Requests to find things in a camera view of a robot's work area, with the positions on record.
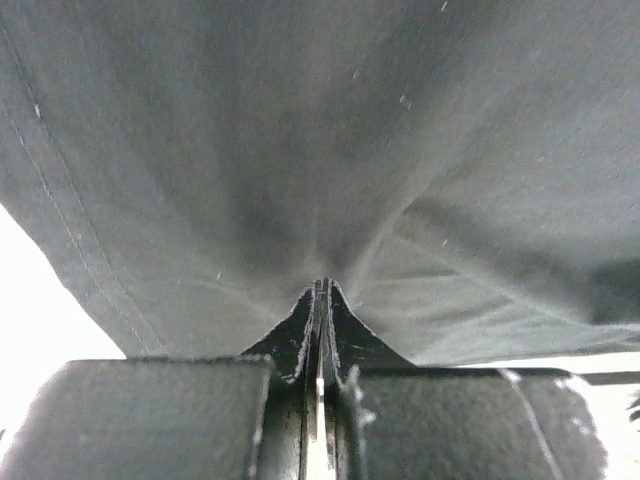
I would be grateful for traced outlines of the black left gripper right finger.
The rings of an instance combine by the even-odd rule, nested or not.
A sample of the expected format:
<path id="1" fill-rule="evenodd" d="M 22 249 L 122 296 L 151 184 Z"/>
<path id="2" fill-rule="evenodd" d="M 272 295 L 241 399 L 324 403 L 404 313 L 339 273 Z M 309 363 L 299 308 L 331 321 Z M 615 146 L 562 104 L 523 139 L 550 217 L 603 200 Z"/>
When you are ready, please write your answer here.
<path id="1" fill-rule="evenodd" d="M 365 479 L 365 427 L 375 415 L 361 406 L 359 377 L 368 370 L 415 367 L 382 341 L 352 311 L 340 285 L 322 283 L 322 376 L 329 470 L 337 479 Z"/>

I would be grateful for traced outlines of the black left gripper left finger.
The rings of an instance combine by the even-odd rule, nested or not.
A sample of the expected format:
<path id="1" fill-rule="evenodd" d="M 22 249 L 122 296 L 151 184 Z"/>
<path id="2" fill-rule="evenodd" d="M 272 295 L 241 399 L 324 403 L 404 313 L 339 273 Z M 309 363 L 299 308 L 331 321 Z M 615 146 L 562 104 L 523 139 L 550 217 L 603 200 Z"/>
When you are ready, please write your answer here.
<path id="1" fill-rule="evenodd" d="M 286 318 L 243 353 L 245 358 L 263 360 L 269 367 L 252 438 L 250 479 L 308 479 L 314 475 L 311 456 L 318 446 L 319 293 L 320 282 L 311 283 Z"/>

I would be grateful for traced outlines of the black t shirt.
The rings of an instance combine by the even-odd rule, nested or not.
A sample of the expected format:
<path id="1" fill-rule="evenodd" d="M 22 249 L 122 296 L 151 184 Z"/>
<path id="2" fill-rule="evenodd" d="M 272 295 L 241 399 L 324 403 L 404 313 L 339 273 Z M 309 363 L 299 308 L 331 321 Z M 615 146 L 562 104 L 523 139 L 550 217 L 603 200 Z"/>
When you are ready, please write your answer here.
<path id="1" fill-rule="evenodd" d="M 1 201 L 129 355 L 635 351 L 639 5 L 5 1 Z"/>

